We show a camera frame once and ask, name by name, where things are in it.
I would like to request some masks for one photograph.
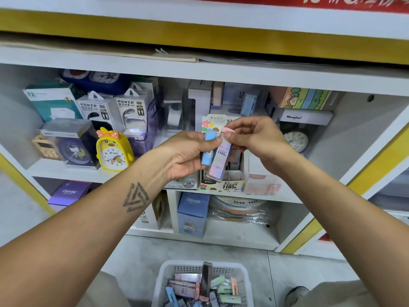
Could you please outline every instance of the forearm tattoo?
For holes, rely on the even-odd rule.
[[[137,185],[131,184],[128,195],[124,201],[124,207],[128,207],[126,212],[132,212],[146,207],[150,203],[148,193],[138,182]]]

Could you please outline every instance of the floor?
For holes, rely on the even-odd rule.
[[[48,217],[3,174],[0,174],[0,198],[0,246]],[[148,307],[159,269],[168,259],[243,264],[249,273],[257,307],[283,307],[288,291],[298,285],[312,289],[323,281],[358,279],[346,262],[136,236],[125,236],[102,270],[116,276],[132,307]]]

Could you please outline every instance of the red sign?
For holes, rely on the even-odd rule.
[[[409,14],[409,0],[202,0],[229,3],[309,7],[317,9],[369,10]]]

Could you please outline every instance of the plastic basket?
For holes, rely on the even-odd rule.
[[[213,264],[213,278],[224,275],[226,278],[237,279],[238,292],[241,296],[240,307],[254,307],[252,287],[247,269],[238,263],[211,262]],[[166,287],[169,279],[173,279],[175,273],[201,273],[203,261],[166,261],[162,264],[156,279],[155,292],[152,299],[152,307],[163,307],[168,301]]]

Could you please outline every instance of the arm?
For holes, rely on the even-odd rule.
[[[163,186],[201,169],[200,152],[220,142],[181,132],[0,248],[0,306],[76,306]]]
[[[236,131],[228,141],[247,147],[291,187],[381,306],[407,305],[407,225],[295,152],[270,118],[240,118],[227,127]]]

